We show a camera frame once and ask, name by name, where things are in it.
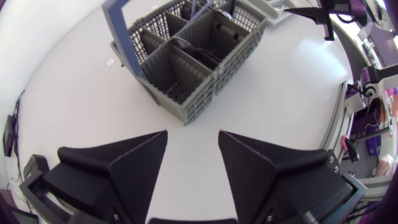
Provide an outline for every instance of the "black cable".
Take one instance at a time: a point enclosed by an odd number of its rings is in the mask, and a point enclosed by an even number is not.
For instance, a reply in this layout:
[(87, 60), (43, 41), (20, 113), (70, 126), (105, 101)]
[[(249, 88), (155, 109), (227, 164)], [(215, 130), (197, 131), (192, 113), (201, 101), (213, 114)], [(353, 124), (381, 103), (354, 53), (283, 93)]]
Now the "black cable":
[(14, 179), (13, 177), (9, 177), (8, 176), (8, 170), (6, 170), (6, 175), (7, 175), (7, 178), (8, 178), (8, 180), (12, 180), (12, 181), (14, 181), (14, 182), (19, 182), (19, 174), (18, 174), (18, 178), (17, 179)]
[(356, 90), (358, 93), (362, 94), (365, 97), (370, 98), (371, 96), (367, 95), (364, 91), (361, 91), (360, 89), (356, 88), (355, 86), (351, 85), (351, 84), (347, 84), (348, 90), (350, 89), (354, 89)]
[(347, 21), (347, 20), (341, 18), (341, 16), (340, 16), (339, 14), (337, 14), (336, 16), (337, 16), (337, 18), (338, 18), (341, 22), (344, 22), (345, 24), (350, 24), (350, 23), (356, 22), (356, 21), (358, 20), (357, 17), (354, 17), (354, 18), (352, 18), (352, 20)]
[(366, 205), (364, 205), (364, 206), (362, 206), (362, 207), (359, 207), (359, 208), (357, 208), (357, 209), (354, 209), (352, 212), (351, 212), (351, 214), (354, 214), (354, 213), (356, 213), (356, 212), (359, 212), (359, 211), (361, 211), (362, 209), (364, 209), (364, 208), (368, 208), (369, 206), (371, 206), (371, 205), (373, 205), (375, 202), (369, 202), (369, 203), (367, 203)]
[[(18, 137), (19, 137), (19, 135), (18, 135), (18, 131), (19, 131), (19, 121), (18, 121), (18, 118), (19, 118), (19, 106), (20, 106), (20, 103), (21, 103), (21, 96), (22, 96), (22, 94), (24, 94), (25, 93), (25, 90), (24, 91), (22, 91), (22, 93), (19, 95), (19, 97), (18, 97), (18, 100), (17, 100), (17, 102), (16, 102), (16, 105), (15, 105), (15, 108), (14, 108), (14, 114), (12, 115), (12, 125), (13, 125), (13, 131), (14, 131), (14, 134), (15, 134), (15, 136), (14, 136), (14, 152), (15, 152), (15, 155), (16, 155), (16, 157), (17, 157), (17, 165), (18, 165), (18, 181), (16, 181), (16, 182), (18, 182), (18, 183), (20, 183), (21, 184), (21, 182), (22, 182), (22, 174), (21, 174), (21, 164), (19, 163), (19, 150), (18, 150)], [(23, 201), (23, 202), (25, 202), (26, 203), (26, 205), (28, 206), (28, 208), (29, 208), (29, 211), (30, 211), (30, 213), (32, 213), (32, 208), (30, 207), (30, 204), (29, 204), (29, 202), (27, 201), (27, 199), (25, 198), (25, 200), (23, 200), (23, 199), (21, 199), (21, 198), (19, 198), (17, 195), (16, 195), (16, 197), (18, 198), (18, 199), (20, 199), (21, 201)]]
[(365, 212), (363, 212), (363, 213), (361, 213), (359, 215), (350, 216), (350, 217), (346, 218), (345, 223), (348, 223), (348, 222), (350, 222), (350, 221), (352, 221), (352, 220), (354, 220), (354, 219), (356, 219), (358, 217), (361, 217), (363, 215), (369, 214), (369, 213), (375, 211), (377, 208), (378, 208), (378, 206), (374, 206), (374, 207), (370, 208), (369, 210), (366, 210)]

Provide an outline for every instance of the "electronic device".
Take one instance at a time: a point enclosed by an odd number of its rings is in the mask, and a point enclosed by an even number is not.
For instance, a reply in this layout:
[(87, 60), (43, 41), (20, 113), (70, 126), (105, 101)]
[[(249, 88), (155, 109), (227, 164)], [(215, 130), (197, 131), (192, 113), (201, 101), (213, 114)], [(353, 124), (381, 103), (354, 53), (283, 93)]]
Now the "electronic device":
[(12, 122), (12, 116), (8, 115), (6, 121), (6, 127), (4, 128), (4, 134), (2, 136), (2, 146), (4, 149), (4, 155), (7, 157), (11, 156), (12, 146), (14, 145), (14, 124)]
[(46, 174), (33, 172), (20, 188), (49, 223), (145, 223), (166, 145), (165, 130), (87, 149), (61, 147), (60, 163)]
[(218, 137), (239, 224), (341, 223), (366, 191), (331, 169), (326, 150), (300, 151), (238, 134)]
[(43, 174), (46, 174), (49, 170), (50, 168), (47, 163), (47, 159), (44, 156), (33, 154), (24, 167), (24, 179), (26, 180), (36, 171), (41, 171)]

